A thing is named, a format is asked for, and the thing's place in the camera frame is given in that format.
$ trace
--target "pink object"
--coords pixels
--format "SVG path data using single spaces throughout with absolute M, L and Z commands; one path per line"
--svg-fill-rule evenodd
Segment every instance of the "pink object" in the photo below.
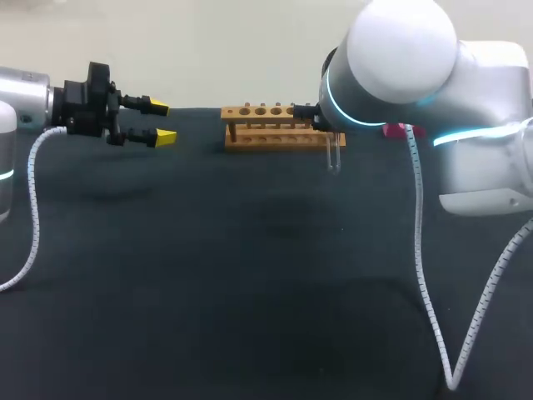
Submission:
M 426 130 L 423 127 L 413 127 L 416 138 L 425 138 Z M 383 134 L 386 138 L 406 139 L 406 129 L 403 123 L 388 123 L 383 127 Z

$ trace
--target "coiled cable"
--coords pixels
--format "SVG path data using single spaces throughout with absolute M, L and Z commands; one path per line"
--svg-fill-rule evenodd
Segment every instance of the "coiled cable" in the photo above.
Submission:
M 446 351 L 446 345 L 444 343 L 444 338 L 442 337 L 441 328 L 436 319 L 435 310 L 431 304 L 430 295 L 427 291 L 426 279 L 424 277 L 424 268 L 422 267 L 422 210 L 424 206 L 424 186 L 422 182 L 422 170 L 420 158 L 418 155 L 418 148 L 416 145 L 415 134 L 413 133 L 413 127 L 411 125 L 406 125 L 407 133 L 407 143 L 409 145 L 409 150 L 411 153 L 411 160 L 413 166 L 413 172 L 415 174 L 415 185 L 416 185 L 416 213 L 415 213 L 415 264 L 416 264 L 416 277 L 418 279 L 418 286 L 420 287 L 420 292 L 422 295 L 422 301 L 426 306 L 427 316 L 430 319 L 431 326 L 433 328 L 433 333 L 435 334 L 436 343 L 441 354 L 442 367 L 444 368 L 444 375 L 446 378 L 446 386 L 450 390 L 456 390 L 459 386 L 459 382 L 465 371 L 466 363 L 468 358 L 471 355 L 472 348 L 474 346 L 474 341 L 476 340 L 477 334 L 480 330 L 481 323 L 485 317 L 486 310 L 489 307 L 491 302 L 492 295 L 496 290 L 496 285 L 500 281 L 501 275 L 506 270 L 513 253 L 516 249 L 524 242 L 524 240 L 530 235 L 533 230 L 533 218 L 530 219 L 511 239 L 509 244 L 507 244 L 503 253 L 498 258 L 498 262 L 492 269 L 489 280 L 485 285 L 485 289 L 481 294 L 481 299 L 477 304 L 476 311 L 474 312 L 474 317 L 472 318 L 470 327 L 463 342 L 461 352 L 459 354 L 459 359 L 457 360 L 456 368 L 452 372 L 450 359 L 448 358 L 448 352 Z
M 39 249 L 39 238 L 40 238 L 40 227 L 39 227 L 39 211 L 37 209 L 37 194 L 35 192 L 35 158 L 37 156 L 37 151 L 41 145 L 48 138 L 56 135 L 66 135 L 67 129 L 65 127 L 54 127 L 48 129 L 43 134 L 41 134 L 30 150 L 30 155 L 27 160 L 27 185 L 30 192 L 30 207 L 32 210 L 32 225 L 33 225 L 33 234 L 32 234 L 32 248 L 30 249 L 30 254 L 27 257 L 27 261 L 24 264 L 24 267 L 20 272 L 11 278 L 9 281 L 0 285 L 0 292 L 12 288 L 17 283 L 21 281 L 22 278 L 26 276 L 30 269 L 32 269 L 35 258 L 37 257 L 37 250 Z

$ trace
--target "robotic arm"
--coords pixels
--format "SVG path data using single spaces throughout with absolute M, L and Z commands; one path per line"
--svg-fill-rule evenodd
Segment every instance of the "robotic arm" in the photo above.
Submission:
M 296 107 L 315 129 L 424 127 L 450 213 L 533 209 L 527 57 L 510 42 L 462 42 L 432 0 L 373 0 L 323 68 L 320 101 Z
M 0 67 L 0 222 L 11 207 L 16 131 L 66 126 L 67 133 L 100 138 L 122 146 L 126 140 L 155 148 L 176 141 L 177 134 L 161 129 L 121 130 L 120 108 L 166 116 L 169 107 L 148 96 L 123 96 L 110 81 L 106 64 L 91 62 L 86 82 L 65 81 L 51 87 L 48 75 Z

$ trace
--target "black cloth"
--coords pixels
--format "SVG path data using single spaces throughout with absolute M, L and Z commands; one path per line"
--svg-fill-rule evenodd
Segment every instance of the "black cloth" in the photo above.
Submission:
M 348 138 L 325 154 L 226 154 L 218 110 L 122 120 L 180 133 L 175 147 L 55 137 L 37 156 L 42 241 L 0 295 L 2 398 L 431 399 L 441 365 L 412 255 L 403 141 Z M 31 242 L 18 135 L 0 278 Z M 527 215 L 463 218 L 438 203 L 421 143 L 426 278 L 455 364 L 482 288 Z M 530 399 L 533 244 L 503 277 L 457 393 Z

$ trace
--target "wooden test tube rack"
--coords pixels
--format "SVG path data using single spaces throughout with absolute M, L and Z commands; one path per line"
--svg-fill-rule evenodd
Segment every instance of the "wooden test tube rack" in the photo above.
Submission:
M 293 106 L 223 107 L 221 119 L 227 123 L 225 148 L 230 151 L 323 150 L 328 132 L 318 132 L 311 121 L 295 119 Z M 346 137 L 341 134 L 341 147 Z

